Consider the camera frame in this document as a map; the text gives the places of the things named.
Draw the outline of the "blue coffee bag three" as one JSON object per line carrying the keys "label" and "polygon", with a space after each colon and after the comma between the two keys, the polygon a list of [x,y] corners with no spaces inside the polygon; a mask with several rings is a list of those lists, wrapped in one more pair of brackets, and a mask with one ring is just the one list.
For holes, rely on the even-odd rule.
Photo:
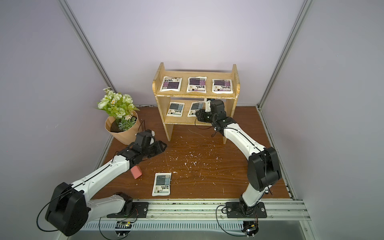
{"label": "blue coffee bag three", "polygon": [[152,196],[169,196],[171,194],[171,173],[156,173]]}

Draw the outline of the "purple coffee bag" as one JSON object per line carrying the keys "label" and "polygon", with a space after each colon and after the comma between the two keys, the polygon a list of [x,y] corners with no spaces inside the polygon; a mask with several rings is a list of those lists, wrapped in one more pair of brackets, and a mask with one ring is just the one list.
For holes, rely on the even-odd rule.
{"label": "purple coffee bag", "polygon": [[198,92],[205,94],[207,92],[206,80],[207,77],[189,77],[187,93]]}
{"label": "purple coffee bag", "polygon": [[212,92],[215,94],[232,94],[233,84],[230,79],[213,79]]}
{"label": "purple coffee bag", "polygon": [[183,78],[179,78],[179,77],[164,77],[160,87],[160,91],[161,92],[167,92],[167,91],[179,92],[181,89],[182,80]]}

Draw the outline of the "blue coffee bag two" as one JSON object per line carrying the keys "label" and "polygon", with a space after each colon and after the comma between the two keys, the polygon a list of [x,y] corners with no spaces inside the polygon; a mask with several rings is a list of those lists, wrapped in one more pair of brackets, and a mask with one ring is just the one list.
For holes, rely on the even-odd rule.
{"label": "blue coffee bag two", "polygon": [[187,117],[196,117],[196,112],[201,110],[205,106],[204,101],[192,102]]}

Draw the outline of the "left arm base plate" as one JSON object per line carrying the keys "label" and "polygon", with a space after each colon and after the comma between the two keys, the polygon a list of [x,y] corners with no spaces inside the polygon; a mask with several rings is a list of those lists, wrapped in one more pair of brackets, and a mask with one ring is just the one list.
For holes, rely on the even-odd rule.
{"label": "left arm base plate", "polygon": [[107,215],[107,218],[146,218],[149,210],[149,202],[130,202],[115,214]]}

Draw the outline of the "blue coffee bag one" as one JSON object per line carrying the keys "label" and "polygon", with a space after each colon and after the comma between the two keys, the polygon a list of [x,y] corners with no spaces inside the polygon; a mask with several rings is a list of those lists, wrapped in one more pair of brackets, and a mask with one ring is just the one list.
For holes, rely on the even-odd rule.
{"label": "blue coffee bag one", "polygon": [[182,117],[185,103],[170,102],[167,117]]}

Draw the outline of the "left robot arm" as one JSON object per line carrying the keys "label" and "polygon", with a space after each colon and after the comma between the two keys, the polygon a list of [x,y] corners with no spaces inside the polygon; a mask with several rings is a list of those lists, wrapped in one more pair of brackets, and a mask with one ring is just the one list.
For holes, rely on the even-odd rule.
{"label": "left robot arm", "polygon": [[54,189],[45,220],[67,237],[85,224],[108,215],[130,216],[135,212],[133,199],[118,192],[110,197],[93,200],[103,187],[145,160],[165,152],[167,144],[157,141],[155,133],[146,130],[136,134],[134,142],[116,152],[106,164],[71,184],[65,182]]}

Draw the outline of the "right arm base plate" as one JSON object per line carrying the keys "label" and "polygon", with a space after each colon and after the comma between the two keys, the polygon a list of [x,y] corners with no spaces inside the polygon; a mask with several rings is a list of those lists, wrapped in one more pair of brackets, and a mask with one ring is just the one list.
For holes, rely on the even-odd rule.
{"label": "right arm base plate", "polygon": [[226,202],[227,217],[233,218],[267,218],[266,207],[263,202],[258,202],[254,206],[249,207],[240,202]]}

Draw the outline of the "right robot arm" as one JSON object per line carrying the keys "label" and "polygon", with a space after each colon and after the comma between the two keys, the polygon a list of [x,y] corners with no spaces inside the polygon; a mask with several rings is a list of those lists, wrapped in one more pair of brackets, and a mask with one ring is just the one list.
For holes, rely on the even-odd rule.
{"label": "right robot arm", "polygon": [[243,131],[233,118],[227,116],[223,101],[207,100],[205,105],[195,113],[197,120],[211,124],[216,133],[234,143],[248,160],[249,185],[240,197],[239,209],[244,216],[249,216],[261,198],[282,178],[277,151],[259,144]]}

